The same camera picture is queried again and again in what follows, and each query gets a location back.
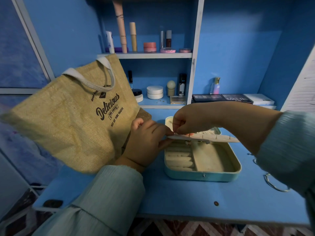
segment lip gloss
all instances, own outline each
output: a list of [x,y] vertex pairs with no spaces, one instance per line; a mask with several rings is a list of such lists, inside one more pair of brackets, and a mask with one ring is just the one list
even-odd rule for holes
[[166,31],[166,47],[171,47],[172,45],[172,31],[167,30]]

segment white container lid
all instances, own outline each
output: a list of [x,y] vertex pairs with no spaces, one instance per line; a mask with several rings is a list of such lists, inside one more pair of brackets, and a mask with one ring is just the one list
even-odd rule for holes
[[151,85],[147,87],[148,94],[160,94],[163,93],[163,87],[160,85]]
[[172,39],[172,31],[171,30],[166,31],[166,39]]

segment light blue shirt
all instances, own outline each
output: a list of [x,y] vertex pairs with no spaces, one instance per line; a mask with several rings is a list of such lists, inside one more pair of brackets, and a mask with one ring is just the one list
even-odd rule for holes
[[[315,115],[282,114],[256,157],[263,170],[306,199],[314,226]],[[104,166],[70,206],[49,218],[33,236],[126,235],[144,193],[142,175],[136,170]]]

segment white shelf board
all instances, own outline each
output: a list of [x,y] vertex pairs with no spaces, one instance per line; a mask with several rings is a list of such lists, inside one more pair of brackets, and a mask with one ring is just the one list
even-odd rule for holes
[[[110,53],[97,55],[98,58],[110,55]],[[118,59],[191,59],[192,53],[116,53]]]

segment makeup box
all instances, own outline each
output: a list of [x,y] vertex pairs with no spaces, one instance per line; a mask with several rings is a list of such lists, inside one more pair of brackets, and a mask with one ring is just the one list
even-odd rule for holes
[[[172,116],[165,119],[165,125],[171,130],[172,122]],[[235,180],[242,170],[229,144],[238,140],[222,135],[218,128],[198,132],[194,138],[182,135],[171,138],[177,140],[164,150],[164,170],[171,178],[230,182]]]

